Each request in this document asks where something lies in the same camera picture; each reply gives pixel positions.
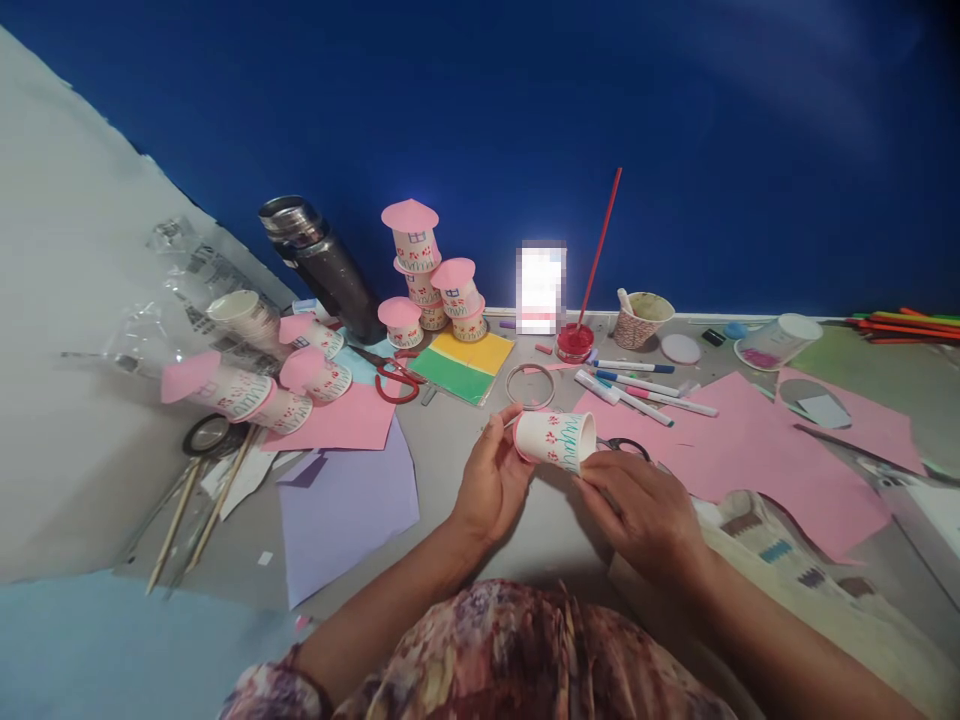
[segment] person's right hand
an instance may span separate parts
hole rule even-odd
[[[712,551],[693,503],[673,475],[640,455],[601,451],[574,476],[584,503],[618,553],[648,580],[686,588],[705,580]],[[601,495],[620,506],[619,513]]]

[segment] floral dress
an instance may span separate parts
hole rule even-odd
[[[504,580],[432,607],[338,708],[294,669],[298,650],[247,670],[220,717],[734,717],[622,615]]]

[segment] blue paper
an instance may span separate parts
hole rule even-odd
[[[337,332],[347,338],[348,343],[362,347],[364,350],[369,350],[374,355],[388,358],[393,357],[393,353],[396,352],[389,340],[381,340],[376,345],[360,345],[360,343],[347,335],[346,328],[340,328]],[[377,376],[377,369],[357,355],[347,345],[343,346],[343,349],[337,353],[333,361],[337,363],[337,365],[350,368],[351,372],[353,372],[354,382],[363,383],[364,385],[374,384],[373,379]]]
[[[420,520],[413,458],[396,417],[383,450],[311,454],[277,486],[291,610]]]

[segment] black thermos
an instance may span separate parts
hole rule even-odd
[[[276,198],[260,208],[260,222],[283,261],[357,340],[373,345],[387,336],[377,317],[380,301],[330,223],[310,203],[299,195]]]

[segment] white wall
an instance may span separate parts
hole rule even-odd
[[[214,227],[0,28],[0,581],[107,566],[184,465],[179,443],[201,410],[56,359],[100,352],[124,308],[158,297],[144,240],[177,214]],[[293,299],[227,242],[275,301]]]

